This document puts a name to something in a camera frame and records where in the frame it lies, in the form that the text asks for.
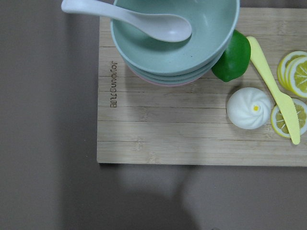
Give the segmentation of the bamboo cutting board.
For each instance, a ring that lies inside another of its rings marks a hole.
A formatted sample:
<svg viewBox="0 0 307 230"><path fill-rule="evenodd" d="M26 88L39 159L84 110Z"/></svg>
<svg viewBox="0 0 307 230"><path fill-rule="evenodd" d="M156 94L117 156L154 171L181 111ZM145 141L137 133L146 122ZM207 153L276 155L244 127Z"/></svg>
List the bamboo cutting board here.
<svg viewBox="0 0 307 230"><path fill-rule="evenodd" d="M294 145L270 123L244 130L228 119L226 103L236 90L255 87L270 94L253 66L230 82L207 72L182 86L153 85L124 63L106 18L99 35L99 163L306 166L306 136Z"/></svg>

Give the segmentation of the white soup spoon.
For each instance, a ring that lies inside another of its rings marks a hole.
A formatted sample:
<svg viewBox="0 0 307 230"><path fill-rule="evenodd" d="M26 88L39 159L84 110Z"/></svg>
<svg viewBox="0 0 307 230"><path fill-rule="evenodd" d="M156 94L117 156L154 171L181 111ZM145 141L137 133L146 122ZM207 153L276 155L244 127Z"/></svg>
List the white soup spoon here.
<svg viewBox="0 0 307 230"><path fill-rule="evenodd" d="M190 23L174 14L139 13L98 0L64 0L61 9L66 13L104 16L123 21L164 42L182 42L192 34Z"/></svg>

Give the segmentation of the white toy bun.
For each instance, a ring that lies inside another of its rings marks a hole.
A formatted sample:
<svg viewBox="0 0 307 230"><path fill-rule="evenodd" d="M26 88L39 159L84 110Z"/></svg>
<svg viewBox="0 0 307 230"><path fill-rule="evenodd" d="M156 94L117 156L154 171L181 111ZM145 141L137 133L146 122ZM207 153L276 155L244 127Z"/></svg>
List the white toy bun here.
<svg viewBox="0 0 307 230"><path fill-rule="evenodd" d="M257 129L267 123L272 104L260 89L242 88L229 98L226 112L230 121L242 129Z"/></svg>

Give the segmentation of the green lime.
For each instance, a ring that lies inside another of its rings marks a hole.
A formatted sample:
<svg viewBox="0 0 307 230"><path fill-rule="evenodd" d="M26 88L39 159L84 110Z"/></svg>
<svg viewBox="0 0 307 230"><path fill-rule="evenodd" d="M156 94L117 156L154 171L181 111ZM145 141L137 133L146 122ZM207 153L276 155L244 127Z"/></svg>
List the green lime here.
<svg viewBox="0 0 307 230"><path fill-rule="evenodd" d="M246 72L250 56L251 47L248 39L238 30L234 30L227 49L212 67L212 72L224 82L237 79Z"/></svg>

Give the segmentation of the green top bowl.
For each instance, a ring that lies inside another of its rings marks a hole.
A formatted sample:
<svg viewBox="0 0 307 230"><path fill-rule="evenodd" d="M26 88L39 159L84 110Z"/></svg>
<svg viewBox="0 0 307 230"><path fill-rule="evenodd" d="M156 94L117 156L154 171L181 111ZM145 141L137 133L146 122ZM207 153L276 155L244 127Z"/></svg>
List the green top bowl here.
<svg viewBox="0 0 307 230"><path fill-rule="evenodd" d="M116 0L116 6L142 13L170 13L187 19L189 39L163 42L137 28L111 21L119 53L137 68L159 75L181 75L206 65L224 52L240 11L238 0Z"/></svg>

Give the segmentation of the lemon slice under knife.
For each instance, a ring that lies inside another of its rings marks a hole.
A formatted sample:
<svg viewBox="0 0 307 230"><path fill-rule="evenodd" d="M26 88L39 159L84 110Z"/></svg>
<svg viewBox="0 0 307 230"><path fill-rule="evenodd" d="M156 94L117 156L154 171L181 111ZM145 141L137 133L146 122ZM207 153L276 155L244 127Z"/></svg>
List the lemon slice under knife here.
<svg viewBox="0 0 307 230"><path fill-rule="evenodd" d="M298 115L300 135L303 135L307 131L307 105L299 99L293 98L293 101ZM271 125L278 135L285 138L290 138L283 115L277 105L274 106L271 113Z"/></svg>

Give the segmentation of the yellow plastic knife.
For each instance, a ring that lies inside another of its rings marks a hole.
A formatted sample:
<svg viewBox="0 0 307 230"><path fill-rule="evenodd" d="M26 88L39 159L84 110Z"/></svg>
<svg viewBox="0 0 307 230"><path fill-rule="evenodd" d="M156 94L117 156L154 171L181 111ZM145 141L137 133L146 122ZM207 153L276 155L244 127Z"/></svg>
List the yellow plastic knife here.
<svg viewBox="0 0 307 230"><path fill-rule="evenodd" d="M281 92L278 88L266 57L256 38L247 36L247 40L249 41L251 49L250 60L264 80L273 96L273 99L279 107L288 128L292 143L298 145L300 143L300 128L294 102L289 95Z"/></svg>

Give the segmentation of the stacked lemon slices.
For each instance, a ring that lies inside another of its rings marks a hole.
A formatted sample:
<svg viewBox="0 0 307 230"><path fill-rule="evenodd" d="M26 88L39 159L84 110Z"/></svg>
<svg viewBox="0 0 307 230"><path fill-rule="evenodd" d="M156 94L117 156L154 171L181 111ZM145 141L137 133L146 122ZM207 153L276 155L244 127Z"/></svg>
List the stacked lemon slices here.
<svg viewBox="0 0 307 230"><path fill-rule="evenodd" d="M277 67L279 83L299 97L307 97L307 53L293 51L287 54Z"/></svg>

